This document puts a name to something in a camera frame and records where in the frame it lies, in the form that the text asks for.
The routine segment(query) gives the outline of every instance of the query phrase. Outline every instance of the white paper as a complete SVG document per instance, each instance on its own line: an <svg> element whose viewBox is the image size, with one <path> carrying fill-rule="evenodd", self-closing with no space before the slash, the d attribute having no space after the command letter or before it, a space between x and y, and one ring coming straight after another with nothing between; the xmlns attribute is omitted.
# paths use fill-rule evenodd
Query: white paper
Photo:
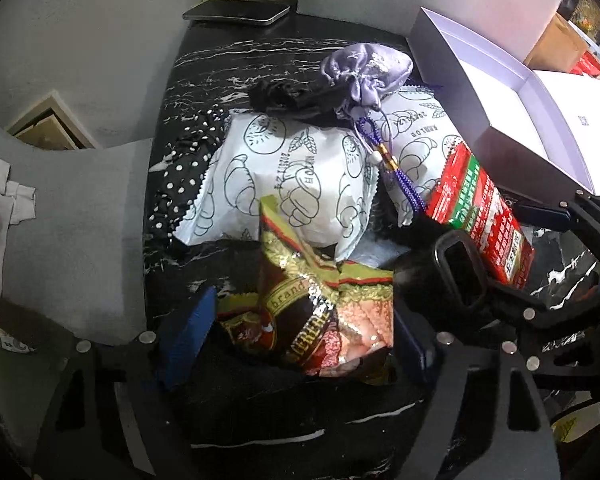
<svg viewBox="0 0 600 480"><path fill-rule="evenodd" d="M0 348L16 354L29 354L33 349L21 343L0 328Z"/></svg>
<svg viewBox="0 0 600 480"><path fill-rule="evenodd" d="M447 157L461 140L460 134L427 88L404 86L382 101L382 110L393 133L392 153L417 193L428 202ZM382 124L382 136L388 141L389 125L384 116L372 112L370 117ZM385 186L398 211L398 224L410 224L413 209L397 182L386 180Z"/></svg>
<svg viewBox="0 0 600 480"><path fill-rule="evenodd" d="M593 191L600 196L600 80L574 74L536 71L578 144Z"/></svg>
<svg viewBox="0 0 600 480"><path fill-rule="evenodd" d="M349 256L368 221L378 169L349 130L321 129L264 114L234 113L202 191L174 235L195 245L257 240L259 199L273 194L282 216L315 247Z"/></svg>
<svg viewBox="0 0 600 480"><path fill-rule="evenodd" d="M36 189L9 180L6 187L6 196L13 196L15 204L11 214L11 225L18 225L24 220L36 217Z"/></svg>
<svg viewBox="0 0 600 480"><path fill-rule="evenodd" d="M475 66L460 61L491 126L549 160L538 130L516 91Z"/></svg>

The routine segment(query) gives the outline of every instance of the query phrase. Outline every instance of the black marble table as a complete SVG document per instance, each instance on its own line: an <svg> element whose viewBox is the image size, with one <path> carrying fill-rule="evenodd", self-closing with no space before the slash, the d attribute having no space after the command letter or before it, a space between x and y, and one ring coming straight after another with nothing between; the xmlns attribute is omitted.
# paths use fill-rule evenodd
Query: black marble table
<svg viewBox="0 0 600 480"><path fill-rule="evenodd" d="M196 110L219 103L225 108L249 107L247 90L260 78L308 83L331 52L357 42L384 43L408 53L404 38L352 23L291 13L270 27L192 24L176 58L158 118L150 165L170 152ZM418 78L414 70L413 78ZM146 210L150 215L162 172L149 173ZM233 269L233 244L205 244L188 251L165 251L151 233L145 237L146 312L154 318L189 301L205 283L222 291L243 290L256 283L251 269ZM241 251L250 254L243 246Z"/></svg>
<svg viewBox="0 0 600 480"><path fill-rule="evenodd" d="M409 53L406 40L394 34L293 13L266 28L192 25L167 84L151 166L171 151L197 110L214 103L224 108L249 107L246 92L261 78L308 83L315 79L325 56L361 41ZM412 78L418 80L417 69ZM147 216L154 210L162 178L161 171L148 175ZM536 248L527 290L559 306L578 284L586 286L587 273L597 270L595 260L573 235L533 228L526 232ZM402 240L380 192L354 256L382 265L407 250ZM144 249L146 316L153 330L165 316L196 301L203 287L215 285L222 296L252 291L257 282L259 246L255 242L220 240L167 249L164 240L147 231ZM194 460L208 468L211 478L358 478L363 474L380 478L382 471L406 456L424 413L426 388L404 378L391 387L371 390L351 383L335 388L307 385L286 372L241 365L220 339L212 330L189 384L171 396L176 418L192 443ZM235 383L241 389L236 390ZM263 426L259 421L263 413L278 418L277 423ZM347 426L345 431L341 419L347 417L370 422ZM283 446L237 446L298 435L320 438L291 439ZM472 446L466 444L469 440L462 440L464 444L455 451L458 463L472 455ZM292 460L294 474L290 475Z"/></svg>

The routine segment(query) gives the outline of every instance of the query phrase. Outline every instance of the metal bolt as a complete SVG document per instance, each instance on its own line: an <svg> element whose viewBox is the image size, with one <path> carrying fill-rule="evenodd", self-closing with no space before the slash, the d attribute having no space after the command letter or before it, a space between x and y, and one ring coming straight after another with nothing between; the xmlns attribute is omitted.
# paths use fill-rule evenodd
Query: metal bolt
<svg viewBox="0 0 600 480"><path fill-rule="evenodd" d="M533 310L531 307L526 308L525 311L522 313L522 317L524 317L527 321L531 321L533 318L536 317L536 311Z"/></svg>
<svg viewBox="0 0 600 480"><path fill-rule="evenodd" d="M532 355L526 360L526 369L530 372L535 372L540 367L540 359L535 355Z"/></svg>
<svg viewBox="0 0 600 480"><path fill-rule="evenodd" d="M450 345L453 341L456 340L453 334L449 332L438 332L436 334L436 339L440 344Z"/></svg>
<svg viewBox="0 0 600 480"><path fill-rule="evenodd" d="M144 345L150 345L155 341L155 332L151 332L150 330L142 332L138 336L138 340Z"/></svg>
<svg viewBox="0 0 600 480"><path fill-rule="evenodd" d="M80 354L86 354L89 350L91 350L91 341L87 341L86 339L83 341L78 341L75 349Z"/></svg>
<svg viewBox="0 0 600 480"><path fill-rule="evenodd" d="M518 347L511 341L505 341L502 343L502 351L505 354L513 355L518 351Z"/></svg>

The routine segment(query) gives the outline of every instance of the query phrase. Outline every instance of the black metal frame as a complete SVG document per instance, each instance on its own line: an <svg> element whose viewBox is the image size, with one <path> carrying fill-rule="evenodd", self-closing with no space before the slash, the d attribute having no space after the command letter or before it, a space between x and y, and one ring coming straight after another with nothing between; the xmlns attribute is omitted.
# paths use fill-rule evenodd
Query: black metal frame
<svg viewBox="0 0 600 480"><path fill-rule="evenodd" d="M600 260L600 199L578 192L573 204L561 203L561 206L550 209L519 204L516 213L523 222L573 230ZM600 384L600 345L596 345L600 334L600 283L595 294L567 302L557 312L548 312L529 295L491 280L487 287L483 308L517 329L517 346L512 342L497 349L465 346L449 333L436 334L419 314L400 308L402 314L397 316L396 330L404 332L404 342L396 350L416 364L415 372L423 380L436 381L424 423L400 469L401 480L434 480L438 476L458 421L468 376L476 370L497 373L493 434L486 452L456 478L560 478L556 448L537 386L577 390ZM533 316L529 315L529 309L533 310ZM545 343L584 329L586 335L576 345L593 348L591 364L557 365L555 359L567 350L542 352ZM141 339L116 348L92 344L85 353L74 351L40 433L35 473L45 480L77 478L77 472L86 479L150 478L135 468L124 453L116 456L104 449L102 435L107 429L103 424L115 426L119 421L103 420L95 392L98 386L110 387L117 381L127 384L155 477L201 478L190 460L186 441L177 424L171 422L173 417L160 398L155 371L159 341L143 344ZM573 346L566 348L573 351ZM538 362L531 366L530 358L537 358ZM77 388L76 377L82 377ZM517 389L512 388L513 381L517 381ZM78 423L72 426L62 421L71 419L76 396L81 399L78 406L83 411ZM531 427L516 428L510 423L512 406L519 400L515 396L524 398L526 409L535 421ZM583 459L589 470L577 466L571 471L570 480L595 478L590 471L600 469L600 436L589 451Z"/></svg>

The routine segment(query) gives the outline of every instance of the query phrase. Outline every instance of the white box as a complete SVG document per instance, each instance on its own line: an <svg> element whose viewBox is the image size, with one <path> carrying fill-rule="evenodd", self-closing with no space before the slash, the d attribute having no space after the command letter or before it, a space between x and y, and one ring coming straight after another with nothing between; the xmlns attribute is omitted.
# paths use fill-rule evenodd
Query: white box
<svg viewBox="0 0 600 480"><path fill-rule="evenodd" d="M409 45L423 80L503 189L555 205L600 195L600 81L533 72L474 31L422 9Z"/></svg>

